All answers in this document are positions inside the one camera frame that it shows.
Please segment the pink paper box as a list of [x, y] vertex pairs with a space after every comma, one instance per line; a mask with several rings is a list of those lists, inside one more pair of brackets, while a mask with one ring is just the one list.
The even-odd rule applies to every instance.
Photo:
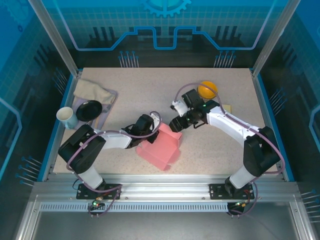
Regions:
[[160, 125], [158, 131], [159, 134], [153, 143], [142, 141], [135, 151], [138, 156], [159, 170], [168, 171], [181, 154], [182, 133], [173, 132], [165, 123]]

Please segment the black round plate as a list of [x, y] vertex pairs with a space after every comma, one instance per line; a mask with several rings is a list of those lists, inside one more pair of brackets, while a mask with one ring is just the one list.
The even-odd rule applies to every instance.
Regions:
[[103, 110], [102, 104], [97, 100], [87, 100], [76, 109], [76, 117], [81, 122], [89, 122], [96, 119]]

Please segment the beige folded cloth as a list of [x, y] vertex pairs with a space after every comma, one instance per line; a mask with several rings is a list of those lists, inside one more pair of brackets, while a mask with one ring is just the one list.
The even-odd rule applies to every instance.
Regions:
[[103, 105], [112, 104], [116, 99], [115, 93], [84, 79], [78, 80], [73, 95], [81, 99], [98, 101]]

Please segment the white blue mug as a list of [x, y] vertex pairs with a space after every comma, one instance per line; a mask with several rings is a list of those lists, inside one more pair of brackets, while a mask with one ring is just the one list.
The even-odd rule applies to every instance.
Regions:
[[71, 107], [60, 108], [56, 113], [56, 118], [66, 129], [74, 129], [78, 125], [78, 119]]

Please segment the aluminium front rail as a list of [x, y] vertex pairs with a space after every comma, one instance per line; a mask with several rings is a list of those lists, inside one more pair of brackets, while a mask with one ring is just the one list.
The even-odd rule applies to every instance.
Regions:
[[[103, 174], [107, 183], [122, 184], [122, 202], [207, 202], [209, 184], [224, 183], [225, 174]], [[30, 201], [72, 202], [76, 190], [71, 173], [50, 174], [45, 182], [36, 182]], [[301, 200], [296, 182], [266, 175], [256, 180], [258, 202], [293, 202]]]

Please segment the blue table side rail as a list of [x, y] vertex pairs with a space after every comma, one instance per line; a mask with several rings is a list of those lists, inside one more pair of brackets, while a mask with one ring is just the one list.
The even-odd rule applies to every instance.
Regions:
[[295, 178], [290, 166], [290, 162], [288, 160], [287, 153], [279, 132], [279, 128], [276, 123], [275, 115], [273, 113], [271, 103], [269, 101], [269, 97], [267, 95], [267, 91], [260, 74], [258, 74], [255, 78], [253, 78], [253, 84], [254, 84], [256, 95], [258, 98], [264, 123], [266, 126], [270, 127], [273, 130], [277, 145], [279, 147], [279, 151], [281, 152], [284, 158], [285, 170], [282, 172], [282, 175], [287, 182], [294, 182]]
[[[72, 91], [75, 88], [75, 83], [77, 79], [71, 74], [65, 88], [60, 108], [69, 107], [74, 97]], [[55, 123], [52, 129], [52, 133], [48, 142], [47, 149], [44, 154], [42, 165], [37, 177], [37, 182], [45, 182], [47, 180], [48, 174], [50, 173], [51, 166], [53, 162], [57, 159], [58, 148], [62, 141], [65, 128], [62, 126], [60, 121], [55, 118]]]

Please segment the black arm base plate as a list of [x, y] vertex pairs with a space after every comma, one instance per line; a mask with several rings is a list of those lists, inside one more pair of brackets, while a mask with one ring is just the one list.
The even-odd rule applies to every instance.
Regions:
[[208, 185], [209, 196], [211, 200], [245, 200], [255, 199], [253, 186], [246, 184], [240, 189], [234, 188], [229, 193], [224, 183], [212, 183]]
[[[105, 183], [103, 182], [97, 190], [99, 191], [106, 191], [110, 190], [112, 188], [119, 187], [119, 184], [114, 183]], [[87, 188], [83, 183], [78, 185], [76, 199], [77, 200], [95, 200], [99, 197], [101, 197], [103, 200], [112, 200], [117, 193], [117, 190], [109, 191], [109, 192], [95, 192]]]

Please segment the aluminium corner post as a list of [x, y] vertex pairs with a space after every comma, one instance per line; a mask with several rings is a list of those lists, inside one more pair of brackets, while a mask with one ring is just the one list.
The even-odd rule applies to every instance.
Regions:
[[253, 78], [256, 78], [266, 61], [268, 60], [270, 54], [272, 53], [274, 47], [276, 46], [278, 40], [282, 36], [287, 27], [290, 19], [292, 18], [297, 6], [301, 0], [287, 0], [287, 3], [279, 16], [273, 30], [271, 31], [264, 47], [262, 48], [253, 68], [251, 75]]
[[74, 76], [79, 76], [79, 69], [74, 62], [72, 55], [70, 54], [62, 36], [60, 35], [59, 30], [57, 29], [51, 15], [49, 14], [46, 6], [42, 2], [42, 0], [28, 0], [29, 4], [31, 5], [33, 11], [35, 12], [36, 16], [38, 17], [39, 21], [41, 22], [42, 26], [44, 27], [46, 33], [48, 34], [49, 38], [51, 39], [53, 45], [55, 46], [56, 50], [58, 51], [61, 59], [65, 63], [66, 67], [68, 68], [69, 72]]

